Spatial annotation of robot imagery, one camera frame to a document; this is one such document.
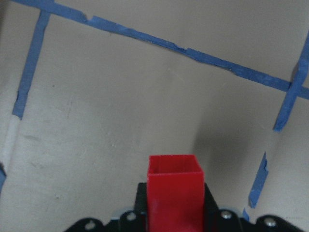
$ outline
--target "red block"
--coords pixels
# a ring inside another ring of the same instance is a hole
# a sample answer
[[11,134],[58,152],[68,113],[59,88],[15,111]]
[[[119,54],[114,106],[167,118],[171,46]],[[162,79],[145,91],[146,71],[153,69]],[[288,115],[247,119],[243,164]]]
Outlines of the red block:
[[203,232],[204,172],[194,155],[150,156],[149,232]]

